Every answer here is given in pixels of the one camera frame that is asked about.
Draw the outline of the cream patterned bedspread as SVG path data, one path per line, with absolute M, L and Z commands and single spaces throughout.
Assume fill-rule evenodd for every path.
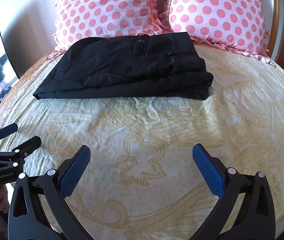
M 91 150 L 67 204 L 94 239 L 188 239 L 214 207 L 192 159 L 201 143 L 227 167 L 262 171 L 275 216 L 284 215 L 284 70 L 275 63 L 221 51 L 196 51 L 214 75 L 207 100 L 184 98 L 44 99 L 34 91 L 58 63 L 43 58 L 0 104 L 0 141 L 9 151 L 39 136 L 26 158 L 29 176 L 42 175 Z

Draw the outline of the pink polka dot pillow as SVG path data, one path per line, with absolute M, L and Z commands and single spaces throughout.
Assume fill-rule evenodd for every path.
M 157 4 L 158 0 L 55 0 L 53 56 L 87 37 L 161 34 Z
M 262 0 L 170 0 L 168 21 L 195 43 L 269 62 Z

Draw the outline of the black pants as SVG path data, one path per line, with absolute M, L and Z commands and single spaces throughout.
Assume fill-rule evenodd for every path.
M 89 37 L 74 43 L 34 92 L 37 99 L 183 97 L 213 83 L 187 33 Z

